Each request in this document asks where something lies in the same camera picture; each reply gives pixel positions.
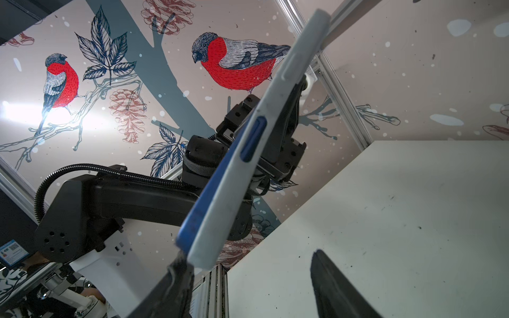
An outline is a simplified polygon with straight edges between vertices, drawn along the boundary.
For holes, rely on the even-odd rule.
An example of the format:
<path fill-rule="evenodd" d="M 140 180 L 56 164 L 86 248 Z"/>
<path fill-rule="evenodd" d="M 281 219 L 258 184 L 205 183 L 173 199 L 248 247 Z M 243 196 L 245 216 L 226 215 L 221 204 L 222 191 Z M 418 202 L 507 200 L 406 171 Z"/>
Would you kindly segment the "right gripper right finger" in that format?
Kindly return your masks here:
<path fill-rule="evenodd" d="M 310 276 L 320 318 L 381 318 L 323 250 L 314 252 Z"/>

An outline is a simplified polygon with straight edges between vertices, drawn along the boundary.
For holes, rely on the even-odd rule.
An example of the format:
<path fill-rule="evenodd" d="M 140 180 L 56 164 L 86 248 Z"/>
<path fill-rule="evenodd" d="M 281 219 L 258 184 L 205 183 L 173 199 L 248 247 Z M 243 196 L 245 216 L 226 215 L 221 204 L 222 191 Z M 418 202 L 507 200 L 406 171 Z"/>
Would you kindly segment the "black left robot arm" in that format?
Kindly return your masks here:
<path fill-rule="evenodd" d="M 123 317 L 188 317 L 195 268 L 213 268 L 227 241 L 250 232 L 253 198 L 287 184 L 302 158 L 292 135 L 307 86 L 304 76 L 277 76 L 263 98 L 235 106 L 213 139 L 193 136 L 179 181 L 120 165 L 51 173 L 34 199 L 37 250 L 89 278 Z M 159 283 L 146 282 L 124 246 L 124 219 L 179 227 L 178 255 Z"/>

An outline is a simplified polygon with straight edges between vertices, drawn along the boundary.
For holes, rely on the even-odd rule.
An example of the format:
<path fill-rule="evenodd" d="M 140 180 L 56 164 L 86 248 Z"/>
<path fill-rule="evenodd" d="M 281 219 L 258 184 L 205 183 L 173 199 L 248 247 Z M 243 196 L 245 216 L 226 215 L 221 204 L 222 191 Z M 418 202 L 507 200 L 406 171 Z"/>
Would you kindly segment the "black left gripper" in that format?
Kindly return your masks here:
<path fill-rule="evenodd" d="M 299 122 L 299 102 L 302 92 L 308 87 L 306 76 L 294 86 L 266 143 L 258 170 L 277 183 L 287 183 L 304 154 L 304 145 L 294 140 Z M 230 147 L 237 131 L 248 122 L 260 99 L 250 94 L 230 110 L 224 121 L 216 128 L 216 139 Z"/>

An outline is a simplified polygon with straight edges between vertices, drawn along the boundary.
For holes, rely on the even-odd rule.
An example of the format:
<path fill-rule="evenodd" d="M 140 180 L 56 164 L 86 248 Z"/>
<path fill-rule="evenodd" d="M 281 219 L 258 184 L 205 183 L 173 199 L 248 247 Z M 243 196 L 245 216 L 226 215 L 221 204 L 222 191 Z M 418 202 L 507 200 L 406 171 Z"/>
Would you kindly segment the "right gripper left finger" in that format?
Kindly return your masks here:
<path fill-rule="evenodd" d="M 190 304 L 194 286 L 194 267 L 180 251 L 167 267 L 166 275 L 152 289 L 128 318 L 191 317 Z"/>

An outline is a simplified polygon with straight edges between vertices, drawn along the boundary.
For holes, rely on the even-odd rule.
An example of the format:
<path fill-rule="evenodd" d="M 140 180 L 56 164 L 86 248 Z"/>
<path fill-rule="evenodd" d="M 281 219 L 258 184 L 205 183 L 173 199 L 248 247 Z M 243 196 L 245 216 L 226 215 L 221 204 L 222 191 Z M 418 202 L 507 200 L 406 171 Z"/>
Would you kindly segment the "black phone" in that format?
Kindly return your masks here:
<path fill-rule="evenodd" d="M 265 116 L 250 119 L 196 201 L 176 240 L 190 262 L 216 261 L 273 124 Z"/>

